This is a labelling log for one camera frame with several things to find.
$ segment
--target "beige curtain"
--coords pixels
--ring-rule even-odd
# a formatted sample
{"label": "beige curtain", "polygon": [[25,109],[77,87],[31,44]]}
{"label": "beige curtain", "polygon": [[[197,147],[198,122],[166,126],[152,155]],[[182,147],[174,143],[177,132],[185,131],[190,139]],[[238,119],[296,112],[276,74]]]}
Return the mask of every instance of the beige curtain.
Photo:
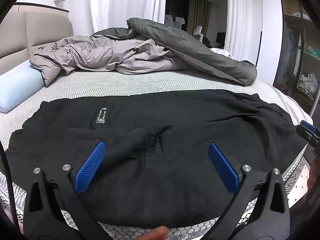
{"label": "beige curtain", "polygon": [[207,34],[210,16],[210,2],[206,0],[189,0],[187,33],[193,34],[197,26],[202,26],[201,33]]}

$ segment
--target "light blue pillow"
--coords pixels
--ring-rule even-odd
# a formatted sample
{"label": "light blue pillow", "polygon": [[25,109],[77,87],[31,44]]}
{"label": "light blue pillow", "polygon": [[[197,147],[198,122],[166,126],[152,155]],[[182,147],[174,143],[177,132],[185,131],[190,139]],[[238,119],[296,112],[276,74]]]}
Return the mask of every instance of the light blue pillow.
{"label": "light blue pillow", "polygon": [[44,86],[41,72],[29,60],[0,76],[0,112],[7,113]]}

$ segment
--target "blue gripper pad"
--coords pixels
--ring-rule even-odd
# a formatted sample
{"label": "blue gripper pad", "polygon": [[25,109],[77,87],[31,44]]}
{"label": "blue gripper pad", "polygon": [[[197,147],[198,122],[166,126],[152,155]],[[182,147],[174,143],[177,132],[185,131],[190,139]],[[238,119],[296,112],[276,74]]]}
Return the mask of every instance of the blue gripper pad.
{"label": "blue gripper pad", "polygon": [[93,176],[95,175],[105,156],[106,144],[101,141],[75,175],[74,189],[78,194],[87,190]]}
{"label": "blue gripper pad", "polygon": [[239,177],[214,143],[209,145],[209,158],[229,192],[239,191]]}
{"label": "blue gripper pad", "polygon": [[314,127],[313,125],[309,124],[308,122],[302,120],[300,122],[300,125],[302,125],[303,127],[307,128],[311,132],[316,133],[316,127]]}

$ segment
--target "white chair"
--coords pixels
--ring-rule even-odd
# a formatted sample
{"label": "white chair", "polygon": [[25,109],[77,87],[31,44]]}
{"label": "white chair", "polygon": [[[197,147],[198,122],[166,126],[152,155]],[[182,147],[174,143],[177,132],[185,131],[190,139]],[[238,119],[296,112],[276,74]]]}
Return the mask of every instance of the white chair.
{"label": "white chair", "polygon": [[201,33],[202,26],[197,26],[193,32],[193,36],[202,43],[203,34]]}

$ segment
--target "cable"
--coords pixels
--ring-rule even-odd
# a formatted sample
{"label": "cable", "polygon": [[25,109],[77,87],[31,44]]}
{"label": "cable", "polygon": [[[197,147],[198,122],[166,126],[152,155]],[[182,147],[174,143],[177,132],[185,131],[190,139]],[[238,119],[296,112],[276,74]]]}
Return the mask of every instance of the cable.
{"label": "cable", "polygon": [[10,202],[10,210],[12,215],[12,221],[15,227],[20,230],[19,223],[18,223],[18,217],[17,217],[17,211],[16,211],[16,203],[14,201],[14,193],[13,193],[13,185],[12,185],[12,178],[10,173],[10,168],[7,160],[7,156],[5,155],[2,143],[0,141],[0,157],[4,169],[4,175],[7,180],[7,188],[8,188],[8,195],[9,195],[9,202]]}

